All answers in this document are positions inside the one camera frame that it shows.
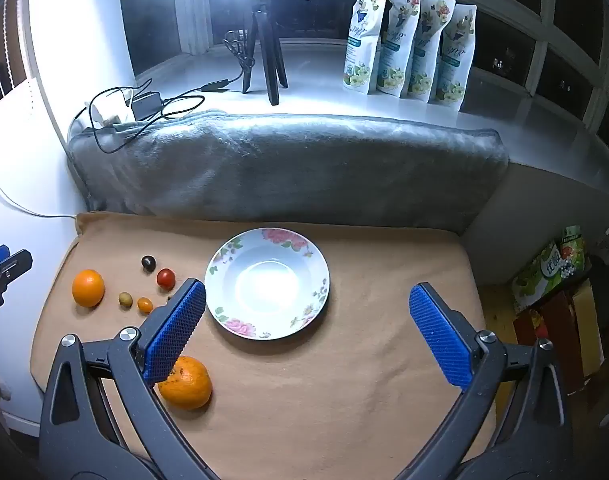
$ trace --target white plug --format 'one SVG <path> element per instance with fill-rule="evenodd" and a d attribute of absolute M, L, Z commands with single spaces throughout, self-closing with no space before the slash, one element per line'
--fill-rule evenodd
<path fill-rule="evenodd" d="M 131 100 L 129 106 L 124 101 L 124 94 L 121 90 L 108 95 L 101 95 L 93 101 L 91 107 L 91 118 L 94 122 L 101 126 L 110 126 L 112 124 L 133 123 L 136 121 L 134 112 L 131 110 L 131 102 L 133 101 L 134 91 L 131 90 Z"/>

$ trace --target tripod leg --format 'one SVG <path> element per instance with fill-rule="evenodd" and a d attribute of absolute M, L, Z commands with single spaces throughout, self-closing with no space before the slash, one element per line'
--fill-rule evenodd
<path fill-rule="evenodd" d="M 276 44 L 273 39 L 273 29 L 268 21 L 266 10 L 256 12 L 256 17 L 258 19 L 260 44 L 262 45 L 262 61 L 265 66 L 268 100 L 275 106 L 280 102 L 280 94 L 278 93 L 278 77 L 276 75 Z"/>
<path fill-rule="evenodd" d="M 278 79 L 280 80 L 280 85 L 282 85 L 283 88 L 289 88 L 289 83 L 286 81 L 286 69 L 284 68 L 284 58 L 282 57 L 282 46 L 280 45 L 280 38 L 278 38 L 278 35 L 276 34 L 276 24 L 274 22 L 270 22 L 270 25 L 274 40 L 274 50 L 276 52 Z"/>
<path fill-rule="evenodd" d="M 258 36 L 258 21 L 256 20 L 256 14 L 253 13 L 251 18 L 251 32 L 247 38 L 247 55 L 253 57 L 256 50 L 256 38 Z M 242 78 L 242 93 L 246 94 L 251 86 L 251 69 L 244 71 L 244 77 Z"/>

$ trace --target black cable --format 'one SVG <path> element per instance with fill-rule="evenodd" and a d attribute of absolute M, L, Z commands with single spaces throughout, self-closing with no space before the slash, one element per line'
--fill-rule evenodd
<path fill-rule="evenodd" d="M 238 75 L 234 80 L 230 81 L 230 83 L 233 83 L 233 81 L 240 79 L 242 74 L 244 74 L 247 70 L 251 70 L 255 66 L 256 60 L 249 57 L 249 53 L 247 51 L 248 46 L 246 30 L 236 32 L 230 30 L 226 33 L 222 43 L 229 50 L 229 52 L 235 56 L 235 59 L 238 60 L 240 68 L 242 69 L 240 75 Z"/>
<path fill-rule="evenodd" d="M 224 88 L 225 86 L 228 86 L 233 82 L 236 82 L 238 79 L 240 79 L 242 77 L 242 75 L 246 71 L 251 71 L 251 69 L 254 67 L 256 61 L 252 57 L 249 57 L 249 54 L 247 51 L 247 31 L 246 30 L 236 31 L 236 32 L 230 30 L 229 32 L 226 33 L 226 36 L 222 40 L 222 43 L 229 50 L 229 52 L 232 53 L 233 56 L 235 56 L 235 59 L 238 61 L 240 68 L 241 68 L 240 74 L 235 79 L 221 79 L 219 81 L 212 81 L 211 83 L 207 83 L 206 85 L 203 85 L 199 88 L 193 88 L 193 89 L 187 90 L 186 92 L 182 92 L 182 94 L 179 94 L 175 97 L 172 97 L 169 99 L 164 99 L 162 101 L 162 110 L 146 117 L 145 120 L 148 120 L 148 122 L 142 128 L 140 128 L 140 130 L 138 130 L 136 133 L 134 133 L 131 137 L 126 139 L 123 142 L 123 144 L 121 144 L 117 148 L 115 148 L 113 150 L 105 150 L 102 147 L 102 145 L 100 144 L 100 140 L 98 139 L 98 130 L 95 127 L 95 124 L 93 123 L 93 117 L 91 116 L 93 102 L 98 97 L 100 97 L 101 95 L 107 94 L 108 92 L 115 92 L 115 91 L 122 91 L 122 90 L 133 90 L 133 91 L 138 90 L 138 92 L 131 97 L 131 102 L 133 103 L 133 100 L 137 96 L 139 96 L 147 88 L 149 88 L 149 85 L 153 81 L 152 78 L 147 79 L 147 81 L 145 81 L 144 83 L 142 83 L 139 86 L 114 86 L 113 88 L 107 88 L 106 90 L 103 90 L 99 94 L 95 95 L 95 97 L 89 103 L 88 108 L 83 108 L 81 111 L 79 111 L 79 113 L 75 116 L 73 121 L 75 121 L 77 118 L 79 118 L 79 116 L 82 115 L 82 113 L 84 112 L 85 109 L 88 109 L 89 110 L 89 121 L 91 122 L 91 128 L 93 130 L 93 137 L 96 140 L 96 144 L 97 144 L 98 148 L 100 149 L 100 151 L 102 153 L 107 153 L 107 155 L 111 155 L 112 153 L 118 152 L 119 150 L 121 150 L 122 148 L 124 148 L 125 146 L 127 146 L 128 144 L 133 142 L 134 140 L 136 140 L 137 137 L 139 137 L 140 134 L 143 133 L 143 131 L 145 131 L 149 126 L 151 126 L 156 121 L 159 121 L 160 119 L 174 119 L 174 117 L 172 117 L 173 115 L 188 114 L 188 113 L 191 113 L 194 110 L 196 110 L 199 106 L 201 106 L 205 101 L 204 96 L 192 94 L 192 92 L 212 92 L 215 90 L 220 90 L 220 89 Z M 195 99 L 195 98 L 201 99 L 201 101 L 197 105 L 194 105 L 185 110 L 178 110 L 177 112 L 170 112 L 168 114 L 164 113 L 164 109 L 171 103 L 174 103 L 176 101 L 181 101 L 184 99 Z"/>
<path fill-rule="evenodd" d="M 138 130 L 131 137 L 126 139 L 117 148 L 115 148 L 113 150 L 105 150 L 102 147 L 102 145 L 100 144 L 100 140 L 98 139 L 98 130 L 95 127 L 95 124 L 93 123 L 93 117 L 91 116 L 91 109 L 92 109 L 92 106 L 93 106 L 93 102 L 95 101 L 95 99 L 97 99 L 101 95 L 106 94 L 107 92 L 114 92 L 114 91 L 117 91 L 117 90 L 139 90 L 139 89 L 142 89 L 142 88 L 146 89 L 151 84 L 151 81 L 152 81 L 151 79 L 148 79 L 147 81 L 145 81 L 145 83 L 141 84 L 140 86 L 135 86 L 135 87 L 133 87 L 133 86 L 115 86 L 113 88 L 107 88 L 106 90 L 104 90 L 104 91 L 100 92 L 99 94 L 97 94 L 91 100 L 91 102 L 89 103 L 89 121 L 91 121 L 91 128 L 93 130 L 93 137 L 94 137 L 94 139 L 96 141 L 96 144 L 97 144 L 98 148 L 100 149 L 100 151 L 102 153 L 107 153 L 107 155 L 111 155 L 112 153 L 118 152 L 119 150 L 121 150 L 122 148 L 124 148 L 125 146 L 127 146 L 128 144 L 133 142 L 134 140 L 136 140 L 137 137 L 139 137 L 140 134 L 143 133 L 143 131 L 145 131 L 149 126 L 151 126 L 156 121 L 159 121 L 160 119 L 175 119 L 175 117 L 173 117 L 173 116 L 176 115 L 176 114 L 191 113 L 194 110 L 196 110 L 199 106 L 201 106 L 204 103 L 204 101 L 205 101 L 204 96 L 202 96 L 202 95 L 188 95 L 190 92 L 200 91 L 199 89 L 191 89 L 191 90 L 188 90 L 186 92 L 183 92 L 180 95 L 177 95 L 177 96 L 172 97 L 170 99 L 166 99 L 166 100 L 163 101 L 162 110 L 157 112 L 155 114 L 155 115 L 157 115 L 159 113 L 158 117 L 154 117 L 153 119 L 148 121 L 142 128 L 140 128 L 140 130 Z M 175 112 L 169 112 L 168 114 L 164 113 L 165 107 L 167 107 L 172 102 L 175 102 L 175 101 L 178 101 L 178 100 L 183 100 L 183 99 L 189 99 L 189 98 L 199 98 L 199 99 L 201 99 L 201 101 L 197 105 L 191 106 L 190 108 L 186 108 L 185 110 L 177 110 Z"/>

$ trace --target orange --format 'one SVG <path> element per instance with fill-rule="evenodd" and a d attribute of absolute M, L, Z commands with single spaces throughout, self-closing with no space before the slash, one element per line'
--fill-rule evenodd
<path fill-rule="evenodd" d="M 143 314 L 150 314 L 153 310 L 153 303 L 149 298 L 140 298 L 138 300 L 138 308 Z"/>
<path fill-rule="evenodd" d="M 213 386 L 206 367 L 193 357 L 181 355 L 166 381 L 158 383 L 160 395 L 169 403 L 184 410 L 204 406 Z"/>
<path fill-rule="evenodd" d="M 71 292 L 79 306 L 91 308 L 96 306 L 104 296 L 104 280 L 95 270 L 87 269 L 73 278 Z"/>

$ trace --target gray blanket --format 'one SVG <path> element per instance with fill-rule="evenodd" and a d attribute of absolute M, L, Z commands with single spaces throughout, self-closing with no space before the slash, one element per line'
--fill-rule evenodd
<path fill-rule="evenodd" d="M 142 123 L 98 131 L 105 150 Z M 430 227 L 461 234 L 508 164 L 494 130 L 372 117 L 230 115 L 156 123 L 113 155 L 70 140 L 95 209 L 229 221 Z"/>

